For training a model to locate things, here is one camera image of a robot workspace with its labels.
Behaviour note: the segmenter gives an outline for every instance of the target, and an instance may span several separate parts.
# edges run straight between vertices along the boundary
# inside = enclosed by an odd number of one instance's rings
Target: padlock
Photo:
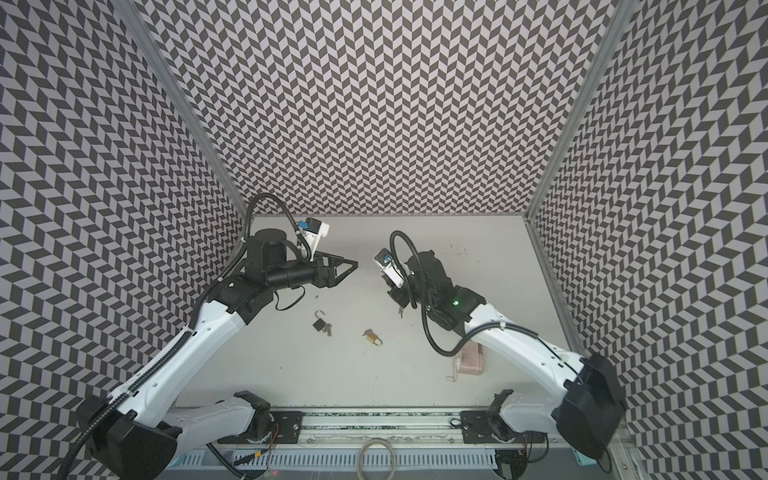
[[[366,330],[366,331],[363,333],[363,335],[362,335],[362,336],[366,337],[366,338],[368,339],[368,341],[369,341],[369,342],[371,342],[373,345],[376,345],[376,346],[381,346],[381,345],[382,345],[382,343],[383,343],[383,342],[382,342],[382,340],[379,338],[379,336],[378,336],[378,335],[376,335],[376,334],[373,332],[373,330],[371,330],[371,329],[367,329],[367,330]]]

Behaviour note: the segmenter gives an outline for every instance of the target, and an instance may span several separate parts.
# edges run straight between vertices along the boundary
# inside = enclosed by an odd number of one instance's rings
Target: red wire
[[[275,430],[275,435],[272,436],[272,439],[270,440],[270,454],[268,457],[266,457],[266,469],[270,469],[270,461],[272,460],[272,444],[277,439],[277,434],[280,433],[280,424],[277,424],[277,430]]]

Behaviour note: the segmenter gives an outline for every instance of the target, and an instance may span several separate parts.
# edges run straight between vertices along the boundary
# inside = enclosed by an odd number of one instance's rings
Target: black and white chevron pattern
[[[616,0],[139,0],[244,197],[519,212]]]
[[[187,321],[236,214],[104,0],[0,9],[0,476],[40,478]]]
[[[767,25],[643,2],[537,218],[655,478],[768,478]]]

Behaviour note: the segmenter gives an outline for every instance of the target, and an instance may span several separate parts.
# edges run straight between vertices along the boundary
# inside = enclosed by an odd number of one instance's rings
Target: mounting plate
[[[526,443],[524,433],[515,433],[515,437],[509,442],[501,442],[496,439],[488,426],[488,415],[483,411],[464,410],[459,413],[462,420],[462,437],[466,445],[477,445],[481,443],[501,443],[508,445],[511,443]],[[544,443],[546,436],[540,432],[528,432],[528,443]]]
[[[271,412],[275,422],[280,426],[275,439],[275,445],[295,445],[299,443],[299,434],[301,433],[301,420],[304,417],[303,412]],[[251,445],[253,439],[248,435],[230,435],[218,440],[223,445]]]

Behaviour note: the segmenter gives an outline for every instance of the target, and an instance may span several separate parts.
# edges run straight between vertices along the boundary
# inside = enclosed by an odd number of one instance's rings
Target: white robotic arm
[[[408,271],[395,253],[395,238],[411,250]],[[546,390],[530,396],[505,390],[489,407],[488,426],[500,441],[523,432],[559,433],[590,458],[600,458],[627,409],[616,370],[598,354],[584,358],[562,349],[528,328],[504,317],[485,298],[445,275],[433,251],[418,252],[400,231],[374,261],[390,287],[389,296],[403,309],[421,303],[422,324],[432,348],[456,355],[472,339],[504,356]],[[428,319],[462,339],[452,350],[440,348],[429,333]]]
[[[275,425],[270,404],[248,391],[199,409],[168,410],[200,368],[273,301],[277,290],[307,283],[333,287],[357,268],[355,261],[317,251],[327,224],[311,218],[302,224],[295,228],[304,237],[302,250],[288,242],[282,230],[259,230],[246,238],[239,257],[246,251],[247,257],[236,269],[244,272],[209,287],[190,325],[106,399],[92,396],[78,406],[83,432],[62,462],[59,478],[67,478],[82,445],[122,480],[149,480],[173,458],[217,439],[240,434],[255,442],[269,438]],[[295,260],[287,259],[288,250],[296,254]],[[343,264],[349,268],[339,273]]]

